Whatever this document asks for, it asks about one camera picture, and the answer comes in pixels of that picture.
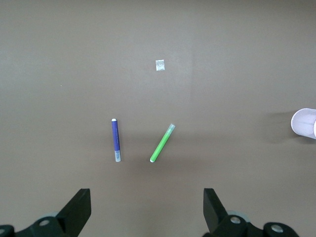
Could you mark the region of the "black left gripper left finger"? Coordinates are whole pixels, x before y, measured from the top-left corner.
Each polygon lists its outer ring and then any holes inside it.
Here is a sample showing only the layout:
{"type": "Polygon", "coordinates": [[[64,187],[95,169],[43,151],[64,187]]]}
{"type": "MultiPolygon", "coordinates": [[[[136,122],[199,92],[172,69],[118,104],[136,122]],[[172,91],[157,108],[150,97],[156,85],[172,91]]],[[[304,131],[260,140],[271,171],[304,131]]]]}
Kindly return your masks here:
{"type": "Polygon", "coordinates": [[[77,237],[91,216],[90,189],[80,189],[55,217],[43,217],[16,237],[77,237]]]}

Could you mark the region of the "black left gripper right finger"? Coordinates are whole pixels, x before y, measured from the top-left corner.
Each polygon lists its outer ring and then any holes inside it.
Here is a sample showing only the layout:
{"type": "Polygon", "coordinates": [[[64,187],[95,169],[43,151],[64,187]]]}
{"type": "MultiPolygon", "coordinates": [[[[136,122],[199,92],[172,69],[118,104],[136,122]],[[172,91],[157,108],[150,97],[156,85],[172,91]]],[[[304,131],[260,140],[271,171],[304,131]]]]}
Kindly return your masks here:
{"type": "Polygon", "coordinates": [[[208,227],[205,237],[295,237],[288,225],[267,222],[262,229],[237,211],[227,211],[212,188],[203,190],[203,215],[208,227]]]}

